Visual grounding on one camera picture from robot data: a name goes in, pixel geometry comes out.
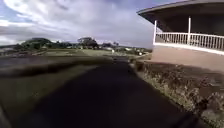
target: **cloud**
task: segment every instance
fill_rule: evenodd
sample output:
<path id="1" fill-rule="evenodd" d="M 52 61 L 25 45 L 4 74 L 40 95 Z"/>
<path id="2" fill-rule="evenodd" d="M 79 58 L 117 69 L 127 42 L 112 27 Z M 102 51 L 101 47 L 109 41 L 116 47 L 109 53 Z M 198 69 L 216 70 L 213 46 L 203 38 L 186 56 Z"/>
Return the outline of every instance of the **cloud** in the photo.
<path id="1" fill-rule="evenodd" d="M 15 38 L 19 39 L 44 36 L 71 41 L 82 36 L 91 36 L 97 40 L 118 41 L 124 45 L 151 47 L 152 24 L 138 16 L 136 9 L 121 7 L 106 0 L 4 2 L 10 9 L 19 13 L 18 18 L 32 21 L 17 24 L 3 21 L 9 29 L 6 30 L 6 25 L 2 26 L 5 35 L 13 33 Z"/>

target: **grass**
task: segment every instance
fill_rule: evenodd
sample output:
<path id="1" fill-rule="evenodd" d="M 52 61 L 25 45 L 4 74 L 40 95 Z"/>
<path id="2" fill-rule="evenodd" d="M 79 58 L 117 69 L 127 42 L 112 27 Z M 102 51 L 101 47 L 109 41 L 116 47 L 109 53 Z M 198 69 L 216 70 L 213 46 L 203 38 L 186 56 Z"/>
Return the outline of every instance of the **grass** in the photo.
<path id="1" fill-rule="evenodd" d="M 135 62 L 134 68 L 146 82 L 187 110 L 192 110 L 201 99 L 212 96 L 202 119 L 214 128 L 224 127 L 223 74 L 196 67 L 155 62 Z"/>
<path id="2" fill-rule="evenodd" d="M 54 74 L 0 78 L 0 101 L 9 119 L 14 121 L 32 109 L 42 97 L 53 92 L 71 78 L 95 67 L 96 65 L 76 66 Z"/>
<path id="3" fill-rule="evenodd" d="M 106 57 L 50 58 L 55 58 L 55 61 L 1 70 L 0 103 L 11 122 L 28 113 L 38 100 L 64 85 L 66 81 L 98 65 L 112 62 Z"/>

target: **house roof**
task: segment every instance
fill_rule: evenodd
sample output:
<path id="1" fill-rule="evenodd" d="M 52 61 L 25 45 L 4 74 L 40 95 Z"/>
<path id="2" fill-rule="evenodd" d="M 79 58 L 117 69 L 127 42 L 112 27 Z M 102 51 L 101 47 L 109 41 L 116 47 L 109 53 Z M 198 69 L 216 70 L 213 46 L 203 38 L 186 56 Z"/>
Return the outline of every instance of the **house roof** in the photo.
<path id="1" fill-rule="evenodd" d="M 224 0 L 189 0 L 183 2 L 176 2 L 171 4 L 160 5 L 152 8 L 143 9 L 137 12 L 140 16 L 154 24 L 158 20 L 158 27 L 163 31 L 178 31 L 175 24 L 176 21 L 186 21 L 185 30 L 187 27 L 187 19 L 189 16 L 218 15 L 224 16 Z"/>

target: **tree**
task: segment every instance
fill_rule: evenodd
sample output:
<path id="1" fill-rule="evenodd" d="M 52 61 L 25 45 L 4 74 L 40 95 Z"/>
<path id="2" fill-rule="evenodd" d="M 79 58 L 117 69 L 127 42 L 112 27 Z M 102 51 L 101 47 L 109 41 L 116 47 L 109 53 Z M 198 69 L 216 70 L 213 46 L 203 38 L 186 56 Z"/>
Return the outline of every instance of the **tree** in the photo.
<path id="1" fill-rule="evenodd" d="M 102 47 L 112 47 L 113 45 L 111 43 L 103 43 Z"/>
<path id="2" fill-rule="evenodd" d="M 119 43 L 114 42 L 113 45 L 117 47 L 117 46 L 119 46 Z"/>
<path id="3" fill-rule="evenodd" d="M 83 37 L 78 39 L 79 45 L 81 46 L 87 46 L 87 47 L 92 47 L 96 48 L 99 45 L 97 44 L 95 39 L 92 39 L 91 37 Z"/>
<path id="4" fill-rule="evenodd" d="M 49 46 L 52 42 L 45 38 L 32 38 L 21 44 L 25 49 L 40 49 L 43 46 Z"/>

